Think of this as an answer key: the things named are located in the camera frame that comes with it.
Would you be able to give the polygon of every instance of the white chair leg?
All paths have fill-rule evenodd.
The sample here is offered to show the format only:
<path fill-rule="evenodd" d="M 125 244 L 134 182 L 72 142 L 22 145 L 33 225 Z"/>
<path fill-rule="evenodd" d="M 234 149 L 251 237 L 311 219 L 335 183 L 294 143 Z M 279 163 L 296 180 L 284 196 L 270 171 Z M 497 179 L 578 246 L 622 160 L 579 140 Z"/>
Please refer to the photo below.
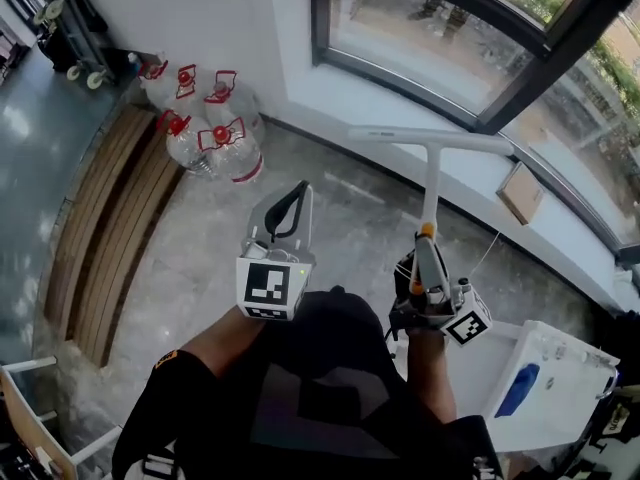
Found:
<path fill-rule="evenodd" d="M 96 439 L 90 445 L 84 447 L 79 452 L 74 453 L 71 456 L 71 462 L 73 462 L 77 466 L 82 461 L 87 460 L 94 453 L 96 453 L 97 451 L 107 446 L 111 441 L 118 439 L 118 436 L 120 435 L 121 432 L 122 432 L 122 427 L 112 428 L 109 432 L 107 432 L 102 437 L 99 437 L 98 439 Z"/>
<path fill-rule="evenodd" d="M 47 421 L 53 420 L 53 419 L 55 419 L 57 417 L 58 417 L 58 413 L 56 411 L 49 411 L 49 412 L 46 412 L 46 413 L 38 416 L 38 419 L 42 423 L 46 423 Z"/>
<path fill-rule="evenodd" d="M 25 372 L 27 370 L 35 370 L 37 368 L 43 368 L 44 366 L 51 366 L 56 364 L 58 360 L 55 356 L 43 357 L 42 359 L 32 359 L 31 361 L 24 361 L 22 363 L 5 364 L 3 366 L 5 372 L 18 373 Z"/>

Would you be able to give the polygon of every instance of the concrete floor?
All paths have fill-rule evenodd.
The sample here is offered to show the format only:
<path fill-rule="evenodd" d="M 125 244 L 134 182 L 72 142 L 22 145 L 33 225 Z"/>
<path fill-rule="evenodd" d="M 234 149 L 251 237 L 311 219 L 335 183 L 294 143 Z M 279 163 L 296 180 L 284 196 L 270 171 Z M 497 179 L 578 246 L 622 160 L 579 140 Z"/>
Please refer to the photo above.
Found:
<path fill-rule="evenodd" d="M 51 230 L 121 89 L 67 81 L 35 48 L 0 88 L 0 361 L 31 356 Z"/>
<path fill-rule="evenodd" d="M 265 168 L 246 186 L 185 176 L 140 263 L 109 364 L 97 370 L 70 342 L 52 339 L 38 315 L 35 350 L 59 364 L 49 382 L 71 451 L 124 424 L 154 363 L 215 322 L 234 304 L 235 258 L 250 209 L 276 187 L 309 180 L 315 191 L 310 289 L 342 284 L 364 297 L 384 325 L 395 262 L 412 247 L 421 194 L 336 151 L 275 126 L 263 145 Z M 494 236 L 439 210 L 439 242 L 452 275 L 469 275 Z M 543 267 L 497 240 L 472 281 L 496 320 L 543 320 L 591 337 L 589 303 Z M 108 467 L 107 455 L 102 456 Z"/>

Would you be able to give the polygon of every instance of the black window frame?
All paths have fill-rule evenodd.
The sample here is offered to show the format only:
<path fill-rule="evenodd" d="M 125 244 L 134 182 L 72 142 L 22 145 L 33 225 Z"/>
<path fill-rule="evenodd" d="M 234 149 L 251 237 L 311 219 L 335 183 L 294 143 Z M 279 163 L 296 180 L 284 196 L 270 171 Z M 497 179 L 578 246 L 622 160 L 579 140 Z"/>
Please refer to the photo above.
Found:
<path fill-rule="evenodd" d="M 499 134 L 593 47 L 633 0 L 565 0 L 545 26 L 505 0 L 446 0 L 474 14 L 529 51 L 533 58 L 482 112 L 474 114 L 428 87 L 330 45 L 331 0 L 311 0 L 312 61 L 368 79 L 432 110 L 464 130 Z M 541 183 L 567 205 L 614 254 L 628 250 L 593 207 L 564 179 L 510 140 L 513 162 L 523 162 Z M 640 247 L 637 262 L 640 263 Z M 630 268 L 631 263 L 620 262 Z M 636 286 L 640 276 L 634 272 Z"/>

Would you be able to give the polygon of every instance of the forearm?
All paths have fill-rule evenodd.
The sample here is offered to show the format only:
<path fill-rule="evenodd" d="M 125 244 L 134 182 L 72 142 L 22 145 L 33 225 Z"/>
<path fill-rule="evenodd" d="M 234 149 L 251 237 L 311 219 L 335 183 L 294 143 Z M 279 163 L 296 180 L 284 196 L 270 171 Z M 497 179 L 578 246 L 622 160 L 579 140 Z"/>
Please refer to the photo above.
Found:
<path fill-rule="evenodd" d="M 182 350 L 198 357 L 220 378 L 254 342 L 265 322 L 245 317 L 237 306 L 186 343 Z"/>
<path fill-rule="evenodd" d="M 442 421 L 456 419 L 453 390 L 447 374 L 444 336 L 440 332 L 409 335 L 407 357 L 409 388 Z"/>

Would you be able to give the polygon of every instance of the black strap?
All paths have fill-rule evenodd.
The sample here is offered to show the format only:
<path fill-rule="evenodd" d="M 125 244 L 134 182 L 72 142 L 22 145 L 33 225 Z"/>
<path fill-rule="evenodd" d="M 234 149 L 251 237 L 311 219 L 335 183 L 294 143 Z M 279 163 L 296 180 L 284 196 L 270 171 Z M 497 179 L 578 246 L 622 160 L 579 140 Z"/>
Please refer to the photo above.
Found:
<path fill-rule="evenodd" d="M 296 232 L 296 229 L 298 229 L 298 221 L 300 220 L 300 213 L 302 212 L 302 203 L 304 202 L 304 195 L 307 192 L 308 186 L 308 181 L 301 181 L 300 183 L 298 183 L 298 186 L 296 188 L 294 188 L 286 196 L 280 199 L 280 201 L 274 204 L 267 211 L 266 215 L 264 216 L 264 226 L 265 228 L 267 228 L 267 231 L 271 235 L 272 243 L 276 238 L 287 238 L 288 236 L 293 235 Z M 282 233 L 276 233 L 278 226 L 282 224 L 282 221 L 287 216 L 287 213 L 289 213 L 291 205 L 296 201 L 298 202 L 298 204 L 296 205 L 296 213 L 293 217 L 291 229 Z"/>

